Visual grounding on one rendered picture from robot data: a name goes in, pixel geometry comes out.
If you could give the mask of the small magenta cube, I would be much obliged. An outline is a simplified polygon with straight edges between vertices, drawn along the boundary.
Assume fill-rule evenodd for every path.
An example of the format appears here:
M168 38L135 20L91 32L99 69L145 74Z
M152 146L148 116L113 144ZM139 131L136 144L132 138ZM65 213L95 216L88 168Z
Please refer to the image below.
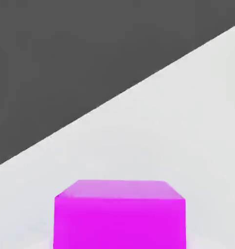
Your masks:
M54 199L53 249L186 249L186 201L164 181L78 180Z

